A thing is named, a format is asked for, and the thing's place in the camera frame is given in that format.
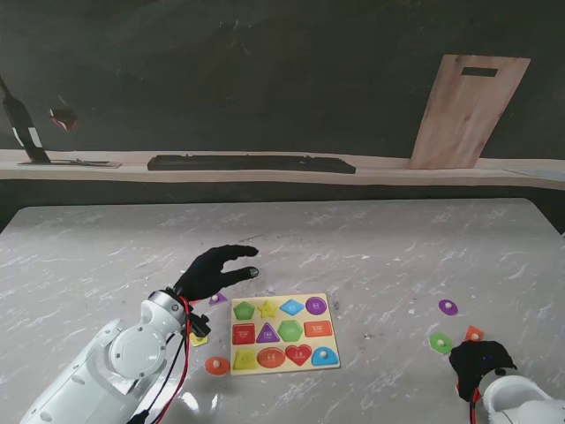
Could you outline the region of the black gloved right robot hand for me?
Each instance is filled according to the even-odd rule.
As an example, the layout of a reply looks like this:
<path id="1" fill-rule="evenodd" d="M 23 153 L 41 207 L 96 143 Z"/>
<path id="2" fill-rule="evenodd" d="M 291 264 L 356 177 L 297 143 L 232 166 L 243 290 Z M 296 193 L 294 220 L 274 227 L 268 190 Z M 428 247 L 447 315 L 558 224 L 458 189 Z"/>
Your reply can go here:
<path id="1" fill-rule="evenodd" d="M 489 372 L 497 368 L 516 369 L 506 348 L 496 341 L 464 341 L 451 350 L 448 360 L 457 375 L 458 395 L 466 402 L 471 401 Z"/>

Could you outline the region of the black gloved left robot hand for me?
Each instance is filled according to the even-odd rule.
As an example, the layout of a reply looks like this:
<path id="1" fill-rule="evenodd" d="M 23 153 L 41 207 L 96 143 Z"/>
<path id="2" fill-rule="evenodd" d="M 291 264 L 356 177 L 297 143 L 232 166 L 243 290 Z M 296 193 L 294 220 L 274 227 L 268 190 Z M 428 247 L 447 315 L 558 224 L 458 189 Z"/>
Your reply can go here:
<path id="1" fill-rule="evenodd" d="M 259 270 L 255 267 L 223 272 L 228 261 L 255 257 L 259 250 L 253 246 L 225 245 L 209 249 L 198 256 L 186 272 L 177 280 L 173 291 L 187 301 L 212 297 L 223 288 L 255 278 Z"/>

